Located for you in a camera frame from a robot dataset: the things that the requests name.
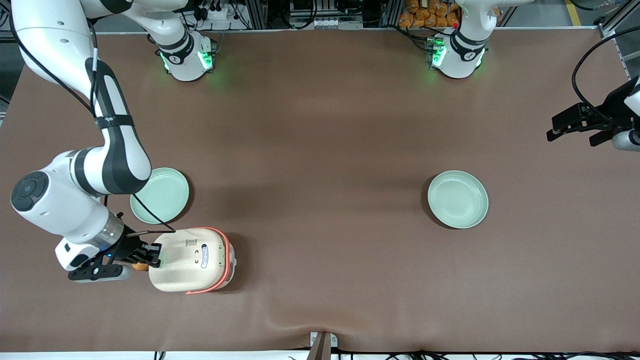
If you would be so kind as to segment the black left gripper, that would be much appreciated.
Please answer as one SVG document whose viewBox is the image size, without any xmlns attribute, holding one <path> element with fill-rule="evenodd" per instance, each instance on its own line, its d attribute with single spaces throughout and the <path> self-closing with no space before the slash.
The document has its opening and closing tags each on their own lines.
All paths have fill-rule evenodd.
<svg viewBox="0 0 640 360">
<path fill-rule="evenodd" d="M 596 147 L 610 142 L 619 147 L 617 130 L 606 130 L 607 122 L 615 129 L 639 129 L 639 76 L 631 78 L 625 84 L 611 91 L 601 105 L 599 116 L 585 103 L 579 102 L 551 117 L 551 129 L 546 133 L 548 142 L 574 132 L 599 132 L 589 137 L 589 145 Z"/>
</svg>

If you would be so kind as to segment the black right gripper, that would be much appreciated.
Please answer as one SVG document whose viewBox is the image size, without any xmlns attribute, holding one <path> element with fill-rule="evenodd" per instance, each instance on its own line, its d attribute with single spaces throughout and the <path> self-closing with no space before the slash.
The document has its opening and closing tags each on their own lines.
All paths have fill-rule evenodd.
<svg viewBox="0 0 640 360">
<path fill-rule="evenodd" d="M 125 231 L 114 245 L 102 252 L 102 257 L 107 258 L 108 264 L 119 261 L 131 265 L 159 267 L 162 264 L 162 244 L 147 243 L 141 240 L 139 235 L 132 235 L 133 233 Z"/>
</svg>

